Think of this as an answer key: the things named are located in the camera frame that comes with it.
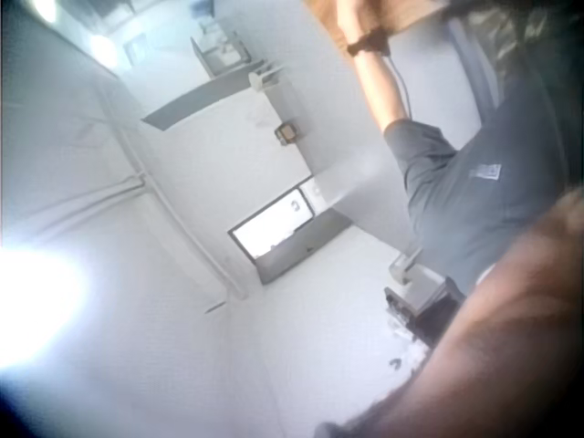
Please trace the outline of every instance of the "wooden board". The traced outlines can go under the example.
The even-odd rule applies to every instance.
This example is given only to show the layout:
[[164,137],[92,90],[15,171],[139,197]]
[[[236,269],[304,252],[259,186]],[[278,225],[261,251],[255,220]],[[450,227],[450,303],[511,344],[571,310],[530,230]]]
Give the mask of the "wooden board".
[[[336,0],[304,0],[304,3],[327,29],[337,47],[345,52],[347,41],[337,26]],[[380,0],[377,10],[363,16],[361,22],[366,30],[383,26],[388,35],[393,35],[438,12],[444,6],[445,2],[439,0]]]

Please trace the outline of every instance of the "black wristwatch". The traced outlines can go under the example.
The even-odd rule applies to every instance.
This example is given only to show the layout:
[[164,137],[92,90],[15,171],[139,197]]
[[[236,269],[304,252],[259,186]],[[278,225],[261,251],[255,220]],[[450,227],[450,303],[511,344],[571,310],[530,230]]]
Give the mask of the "black wristwatch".
[[347,52],[352,57],[356,57],[361,51],[380,52],[384,55],[390,54],[390,44],[385,29],[378,27],[363,36],[359,41],[347,46]]

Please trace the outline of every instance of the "window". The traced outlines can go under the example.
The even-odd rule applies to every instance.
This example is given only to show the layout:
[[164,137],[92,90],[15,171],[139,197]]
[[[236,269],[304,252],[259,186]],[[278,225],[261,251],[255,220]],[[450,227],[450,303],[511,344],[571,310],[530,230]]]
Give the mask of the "window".
[[267,254],[315,217],[300,187],[280,196],[229,232],[252,259]]

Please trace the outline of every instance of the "light fixture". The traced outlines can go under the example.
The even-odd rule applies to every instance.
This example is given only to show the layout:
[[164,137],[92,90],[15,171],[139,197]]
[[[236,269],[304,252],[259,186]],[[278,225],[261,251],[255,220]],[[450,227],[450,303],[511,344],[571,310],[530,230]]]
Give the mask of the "light fixture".
[[91,37],[91,51],[95,59],[107,68],[114,68],[118,65],[118,50],[110,39],[102,35]]
[[32,359],[78,311],[78,272],[54,255],[0,251],[0,371]]
[[55,0],[33,0],[33,6],[43,20],[48,23],[57,21],[57,4]]

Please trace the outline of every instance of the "gray shirt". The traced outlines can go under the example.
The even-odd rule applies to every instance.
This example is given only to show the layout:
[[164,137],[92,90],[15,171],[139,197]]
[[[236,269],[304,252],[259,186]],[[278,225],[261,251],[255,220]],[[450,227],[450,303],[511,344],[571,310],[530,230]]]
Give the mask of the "gray shirt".
[[580,175],[572,167],[581,143],[558,142],[564,119],[555,125],[549,108],[526,81],[460,151],[439,129],[411,120],[384,133],[403,173],[422,262],[466,295]]

